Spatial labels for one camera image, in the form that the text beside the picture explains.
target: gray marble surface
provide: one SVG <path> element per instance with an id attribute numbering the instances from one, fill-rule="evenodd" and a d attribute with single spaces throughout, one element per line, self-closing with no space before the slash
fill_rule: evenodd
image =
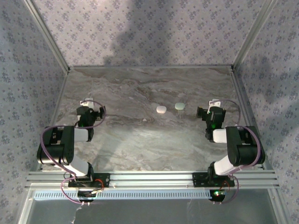
<path id="1" fill-rule="evenodd" d="M 91 142 L 75 143 L 75 154 L 96 171 L 206 170 L 227 153 L 226 144 L 205 138 L 198 106 L 213 98 L 236 100 L 231 77 L 215 69 L 71 70 L 57 124 L 73 125 L 79 101 L 93 98 L 106 106 L 107 118 Z M 186 107 L 177 111 L 175 103 Z M 156 107 L 167 107 L 158 114 Z M 223 103 L 225 126 L 238 120 L 237 107 Z"/>

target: patterned wallpaper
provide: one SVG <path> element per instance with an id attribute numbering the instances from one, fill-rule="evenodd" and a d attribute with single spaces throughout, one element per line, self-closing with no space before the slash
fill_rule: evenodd
<path id="1" fill-rule="evenodd" d="M 264 0 L 35 0 L 69 66 L 232 64 Z"/>
<path id="2" fill-rule="evenodd" d="M 278 2 L 237 74 L 292 220 L 299 224 L 299 2 Z"/>
<path id="3" fill-rule="evenodd" d="M 22 0 L 0 0 L 0 223 L 12 223 L 63 72 Z"/>

